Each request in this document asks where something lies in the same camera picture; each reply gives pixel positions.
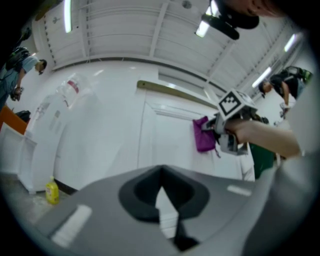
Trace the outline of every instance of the floor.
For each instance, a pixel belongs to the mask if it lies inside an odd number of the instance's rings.
[[[30,195],[16,175],[0,174],[0,188],[13,214],[32,224],[55,207],[47,202],[45,192]],[[59,201],[66,197],[66,193],[59,191]]]

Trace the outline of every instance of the orange object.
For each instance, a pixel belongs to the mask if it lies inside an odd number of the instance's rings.
[[[28,125],[19,116],[13,113],[7,106],[4,106],[0,112],[0,130],[3,123],[6,123],[12,129],[16,130],[22,135],[25,134]]]

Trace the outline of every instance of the backpack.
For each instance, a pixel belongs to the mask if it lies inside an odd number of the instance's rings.
[[[297,66],[288,66],[280,72],[280,74],[283,73],[286,73],[288,78],[294,76],[295,78],[302,80],[305,84],[310,81],[313,75],[310,71]]]
[[[8,71],[14,69],[17,72],[20,72],[22,68],[22,61],[30,56],[30,52],[25,47],[18,47],[10,54],[9,59],[5,64],[5,69]]]
[[[28,110],[23,110],[23,111],[15,113],[15,114],[27,123],[30,119],[31,113]]]

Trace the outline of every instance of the yellow bottle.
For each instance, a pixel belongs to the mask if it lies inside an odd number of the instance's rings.
[[[53,176],[50,177],[50,180],[51,181],[45,185],[45,197],[49,203],[55,205],[59,203],[59,189]]]

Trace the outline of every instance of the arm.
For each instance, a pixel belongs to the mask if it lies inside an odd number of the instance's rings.
[[[300,153],[296,137],[290,130],[242,119],[229,120],[225,128],[236,135],[240,144],[253,143],[286,158]]]
[[[20,86],[21,86],[21,81],[22,81],[22,78],[24,78],[26,72],[23,68],[20,69],[20,72],[19,72],[19,78],[18,78],[18,82],[16,84],[16,89],[19,89]]]
[[[282,86],[283,93],[284,93],[284,96],[283,96],[284,103],[288,106],[288,104],[289,104],[289,94],[290,94],[289,87],[285,82],[282,82],[281,86]]]

